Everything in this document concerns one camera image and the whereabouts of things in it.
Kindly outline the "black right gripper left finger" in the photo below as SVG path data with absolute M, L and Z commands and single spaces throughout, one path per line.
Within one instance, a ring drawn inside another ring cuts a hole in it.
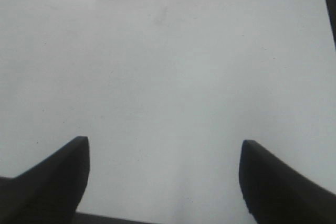
M 89 139 L 77 136 L 16 177 L 1 177 L 1 223 L 71 223 L 90 172 Z

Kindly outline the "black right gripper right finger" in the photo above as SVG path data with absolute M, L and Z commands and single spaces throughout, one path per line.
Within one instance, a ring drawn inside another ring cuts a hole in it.
M 239 185 L 257 223 L 335 223 L 335 194 L 292 169 L 254 140 L 244 140 Z

